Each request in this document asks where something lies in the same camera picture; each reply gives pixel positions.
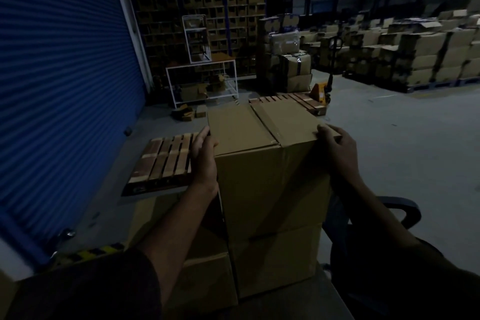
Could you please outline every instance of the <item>hand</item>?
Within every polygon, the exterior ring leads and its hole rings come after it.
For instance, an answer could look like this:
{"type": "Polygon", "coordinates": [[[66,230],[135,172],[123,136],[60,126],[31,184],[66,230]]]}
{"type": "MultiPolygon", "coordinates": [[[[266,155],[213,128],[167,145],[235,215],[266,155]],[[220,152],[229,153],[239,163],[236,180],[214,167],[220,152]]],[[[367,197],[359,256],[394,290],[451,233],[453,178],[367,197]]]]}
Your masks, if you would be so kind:
{"type": "Polygon", "coordinates": [[[202,190],[206,190],[212,200],[219,191],[214,157],[214,147],[219,144],[219,141],[211,135],[207,136],[209,131],[210,127],[205,126],[191,145],[191,168],[192,185],[198,185],[202,190]]]}
{"type": "Polygon", "coordinates": [[[328,126],[342,135],[337,142],[330,129],[322,125],[317,126],[318,138],[324,141],[327,149],[330,174],[339,175],[351,184],[361,182],[357,142],[342,128],[330,124],[328,126]]]}

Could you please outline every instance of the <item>roller shutter door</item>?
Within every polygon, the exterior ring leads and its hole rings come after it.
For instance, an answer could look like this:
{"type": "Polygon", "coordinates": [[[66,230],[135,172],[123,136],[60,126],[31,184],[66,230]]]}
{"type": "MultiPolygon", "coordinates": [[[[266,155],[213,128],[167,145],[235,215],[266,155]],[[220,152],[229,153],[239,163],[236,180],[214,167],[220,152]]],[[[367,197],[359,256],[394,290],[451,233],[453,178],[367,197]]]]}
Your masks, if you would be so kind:
{"type": "Polygon", "coordinates": [[[0,0],[0,81],[0,236],[44,265],[145,103],[120,1],[0,0]]]}

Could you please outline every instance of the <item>sleeve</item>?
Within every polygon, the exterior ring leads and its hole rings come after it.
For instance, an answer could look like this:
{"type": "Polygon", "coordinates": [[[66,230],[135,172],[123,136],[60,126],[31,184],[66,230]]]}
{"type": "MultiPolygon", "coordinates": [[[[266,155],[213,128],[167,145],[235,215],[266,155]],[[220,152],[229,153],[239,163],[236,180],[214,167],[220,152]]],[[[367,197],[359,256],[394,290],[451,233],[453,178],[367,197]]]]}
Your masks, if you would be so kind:
{"type": "Polygon", "coordinates": [[[106,261],[92,281],[64,301],[51,319],[161,318],[160,285],[152,263],[139,250],[106,261]]]}
{"type": "Polygon", "coordinates": [[[420,244],[397,252],[394,308],[403,316],[469,317],[480,301],[480,277],[420,244]]]}

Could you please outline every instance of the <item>chair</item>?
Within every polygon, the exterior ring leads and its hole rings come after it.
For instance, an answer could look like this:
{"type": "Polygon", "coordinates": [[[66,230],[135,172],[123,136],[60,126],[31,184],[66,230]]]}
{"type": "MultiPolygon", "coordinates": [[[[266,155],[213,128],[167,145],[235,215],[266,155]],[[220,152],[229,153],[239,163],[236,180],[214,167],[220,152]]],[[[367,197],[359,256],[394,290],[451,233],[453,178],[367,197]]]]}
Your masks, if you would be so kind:
{"type": "MultiPolygon", "coordinates": [[[[389,209],[405,212],[406,216],[401,221],[405,229],[410,229],[422,218],[418,205],[412,200],[393,196],[379,196],[378,199],[389,209]]],[[[331,273],[333,285],[356,320],[388,319],[389,299],[382,285],[383,278],[369,256],[377,248],[356,231],[349,220],[342,202],[334,194],[322,226],[332,240],[330,264],[324,264],[323,269],[331,273]]],[[[418,240],[440,253],[433,245],[418,240]]]]}

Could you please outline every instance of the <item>concrete floor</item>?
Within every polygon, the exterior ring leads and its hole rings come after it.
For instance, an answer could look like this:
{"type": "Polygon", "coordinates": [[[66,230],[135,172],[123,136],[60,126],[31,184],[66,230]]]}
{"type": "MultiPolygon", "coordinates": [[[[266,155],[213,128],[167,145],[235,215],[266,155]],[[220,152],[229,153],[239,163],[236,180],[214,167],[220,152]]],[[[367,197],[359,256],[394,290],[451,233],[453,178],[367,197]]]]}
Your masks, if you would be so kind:
{"type": "MultiPolygon", "coordinates": [[[[313,82],[327,74],[313,71],[313,82]]],[[[239,101],[258,94],[240,90],[239,101]]],[[[207,105],[234,104],[232,100],[207,105]]],[[[423,218],[412,232],[427,240],[455,265],[480,274],[480,85],[401,94],[336,76],[324,120],[357,141],[360,172],[378,195],[417,202],[423,218]]],[[[166,106],[145,107],[133,134],[92,200],[77,236],[61,251],[72,252],[122,241],[135,203],[156,196],[121,198],[136,159],[147,141],[198,131],[206,118],[171,119],[166,106]]],[[[320,240],[318,260],[329,262],[331,243],[320,240]]]]}

